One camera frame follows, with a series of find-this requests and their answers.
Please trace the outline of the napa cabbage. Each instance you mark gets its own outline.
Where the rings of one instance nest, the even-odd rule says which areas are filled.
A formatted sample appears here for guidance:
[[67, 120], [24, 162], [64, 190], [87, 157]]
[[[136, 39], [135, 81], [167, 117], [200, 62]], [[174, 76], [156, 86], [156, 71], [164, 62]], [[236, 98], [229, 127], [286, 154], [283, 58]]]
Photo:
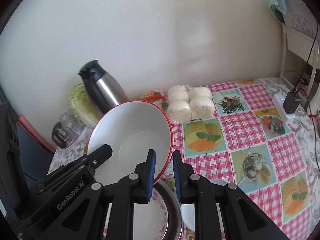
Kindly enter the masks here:
[[102, 113], [93, 105], [85, 85], [75, 85], [69, 93], [69, 107], [74, 116], [88, 128], [94, 128], [102, 118]]

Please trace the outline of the strawberry pattern bowl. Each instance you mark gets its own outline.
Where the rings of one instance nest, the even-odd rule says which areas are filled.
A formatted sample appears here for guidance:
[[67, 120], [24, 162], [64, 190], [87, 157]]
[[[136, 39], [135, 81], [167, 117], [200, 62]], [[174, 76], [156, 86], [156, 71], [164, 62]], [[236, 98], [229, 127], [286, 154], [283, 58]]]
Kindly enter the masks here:
[[93, 129], [87, 147], [91, 154], [107, 144], [112, 157], [95, 171], [95, 179], [103, 185], [113, 184], [134, 172], [146, 161], [148, 151], [156, 152], [154, 182], [168, 169], [173, 152], [173, 130], [166, 114], [146, 101], [129, 101], [107, 112]]

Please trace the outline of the clear drinking glass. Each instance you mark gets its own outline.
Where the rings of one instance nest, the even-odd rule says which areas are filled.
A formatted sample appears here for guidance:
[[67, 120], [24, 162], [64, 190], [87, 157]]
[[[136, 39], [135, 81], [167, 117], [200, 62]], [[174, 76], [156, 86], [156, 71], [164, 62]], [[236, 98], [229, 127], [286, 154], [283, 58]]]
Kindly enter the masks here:
[[60, 117], [60, 122], [70, 133], [76, 134], [81, 132], [81, 126], [78, 121], [69, 113], [63, 113]]

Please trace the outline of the bag of steamed buns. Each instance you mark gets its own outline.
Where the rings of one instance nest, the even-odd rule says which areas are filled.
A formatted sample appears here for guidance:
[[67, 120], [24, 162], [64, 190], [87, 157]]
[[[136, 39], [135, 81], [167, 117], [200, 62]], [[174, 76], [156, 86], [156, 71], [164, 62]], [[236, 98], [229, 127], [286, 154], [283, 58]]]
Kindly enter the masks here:
[[167, 116], [174, 125], [211, 118], [215, 113], [212, 93], [207, 87], [176, 85], [167, 93]]

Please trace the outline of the orange snack packet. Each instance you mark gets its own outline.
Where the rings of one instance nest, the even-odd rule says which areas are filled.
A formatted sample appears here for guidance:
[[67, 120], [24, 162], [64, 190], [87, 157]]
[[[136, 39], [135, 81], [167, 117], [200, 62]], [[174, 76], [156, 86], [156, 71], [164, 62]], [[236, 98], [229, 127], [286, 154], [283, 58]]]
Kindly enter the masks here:
[[163, 109], [163, 111], [167, 110], [168, 104], [166, 102], [166, 98], [159, 91], [152, 90], [152, 91], [146, 92], [140, 97], [140, 99], [153, 103], [154, 105]]

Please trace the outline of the grey floral tablecloth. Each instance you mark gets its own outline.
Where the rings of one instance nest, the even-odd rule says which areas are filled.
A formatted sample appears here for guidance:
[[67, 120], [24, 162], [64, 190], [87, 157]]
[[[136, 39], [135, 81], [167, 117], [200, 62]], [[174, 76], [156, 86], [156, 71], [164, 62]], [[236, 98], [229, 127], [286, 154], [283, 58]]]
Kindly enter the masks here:
[[[276, 181], [249, 190], [250, 198], [279, 226], [289, 238], [305, 239], [319, 222], [319, 136], [317, 127], [302, 107], [295, 111], [293, 123], [287, 132], [276, 135], [266, 127], [266, 114], [273, 112], [272, 96], [286, 95], [287, 87], [278, 78], [257, 79], [253, 83], [217, 83], [209, 86], [214, 92], [238, 90], [245, 98], [249, 110], [239, 114], [214, 117], [222, 125], [226, 150], [204, 154], [189, 154], [183, 149], [181, 125], [173, 127], [174, 149], [196, 172], [207, 178], [233, 181], [238, 179], [240, 166], [236, 160], [245, 150], [254, 146], [267, 147]], [[302, 177], [308, 192], [306, 199], [293, 213], [284, 210], [285, 185], [293, 178]]]

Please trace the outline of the white power strip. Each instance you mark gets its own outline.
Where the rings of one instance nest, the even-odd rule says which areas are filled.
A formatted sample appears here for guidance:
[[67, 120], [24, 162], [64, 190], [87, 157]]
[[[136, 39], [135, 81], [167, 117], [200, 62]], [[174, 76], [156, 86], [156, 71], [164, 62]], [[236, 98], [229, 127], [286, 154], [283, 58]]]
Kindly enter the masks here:
[[284, 124], [291, 124], [291, 123], [293, 123], [293, 121], [295, 119], [295, 115], [294, 114], [287, 114], [285, 112], [285, 109], [283, 107], [284, 100], [285, 100], [285, 98], [280, 94], [274, 94], [274, 96], [272, 98], [272, 102], [273, 102], [282, 122]]

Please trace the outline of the small glass teapot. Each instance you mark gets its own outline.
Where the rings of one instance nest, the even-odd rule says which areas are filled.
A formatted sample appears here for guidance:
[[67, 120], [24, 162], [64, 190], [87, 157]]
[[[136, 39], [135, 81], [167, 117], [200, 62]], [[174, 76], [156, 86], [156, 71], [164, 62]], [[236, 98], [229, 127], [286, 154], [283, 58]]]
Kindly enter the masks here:
[[52, 141], [61, 148], [67, 147], [70, 139], [68, 131], [63, 127], [62, 123], [58, 121], [52, 129]]

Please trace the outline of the stainless steel thermos jug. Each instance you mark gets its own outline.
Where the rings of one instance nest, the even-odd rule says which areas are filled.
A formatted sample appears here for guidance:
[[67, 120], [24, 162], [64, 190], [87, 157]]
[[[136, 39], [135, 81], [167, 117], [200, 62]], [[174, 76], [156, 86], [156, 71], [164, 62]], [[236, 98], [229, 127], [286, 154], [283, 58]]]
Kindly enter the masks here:
[[79, 70], [87, 93], [97, 109], [103, 114], [129, 101], [116, 79], [105, 71], [98, 60], [89, 61]]

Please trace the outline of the floral rimmed round plate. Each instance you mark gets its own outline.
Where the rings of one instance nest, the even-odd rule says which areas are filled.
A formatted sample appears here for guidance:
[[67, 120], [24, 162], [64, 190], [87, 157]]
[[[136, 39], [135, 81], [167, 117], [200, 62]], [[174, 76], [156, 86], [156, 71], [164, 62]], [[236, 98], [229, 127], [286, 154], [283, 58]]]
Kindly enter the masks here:
[[148, 204], [135, 204], [133, 239], [161, 240], [168, 228], [168, 210], [163, 197], [153, 188]]

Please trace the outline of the black power adapter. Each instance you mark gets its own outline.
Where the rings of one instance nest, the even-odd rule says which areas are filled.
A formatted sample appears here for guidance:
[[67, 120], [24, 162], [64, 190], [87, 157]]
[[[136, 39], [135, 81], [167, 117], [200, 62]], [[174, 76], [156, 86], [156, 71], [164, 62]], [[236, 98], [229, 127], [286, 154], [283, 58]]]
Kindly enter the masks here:
[[298, 92], [289, 92], [283, 102], [283, 109], [286, 114], [294, 114], [300, 104]]

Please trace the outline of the checked picture tablecloth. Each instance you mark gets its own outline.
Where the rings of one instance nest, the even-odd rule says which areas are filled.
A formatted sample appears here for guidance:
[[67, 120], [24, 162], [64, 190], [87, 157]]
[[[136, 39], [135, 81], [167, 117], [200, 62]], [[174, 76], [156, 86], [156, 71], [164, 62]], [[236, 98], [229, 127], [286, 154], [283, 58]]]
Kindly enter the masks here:
[[209, 86], [212, 118], [175, 125], [174, 149], [196, 173], [234, 182], [290, 239], [307, 239], [317, 219], [318, 137], [299, 107], [286, 124], [272, 102], [285, 96], [278, 78]]

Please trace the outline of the white shelf unit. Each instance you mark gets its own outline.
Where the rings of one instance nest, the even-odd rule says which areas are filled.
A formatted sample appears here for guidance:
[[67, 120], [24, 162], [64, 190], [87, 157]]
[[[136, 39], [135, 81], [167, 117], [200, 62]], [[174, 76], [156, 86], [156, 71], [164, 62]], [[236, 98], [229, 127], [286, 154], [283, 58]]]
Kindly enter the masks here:
[[282, 24], [283, 56], [280, 78], [290, 87], [306, 74], [301, 71], [285, 71], [286, 54], [292, 52], [311, 68], [309, 84], [305, 86], [306, 97], [313, 102], [319, 97], [318, 85], [315, 83], [319, 70], [319, 24], [302, 0], [268, 0], [274, 17]]

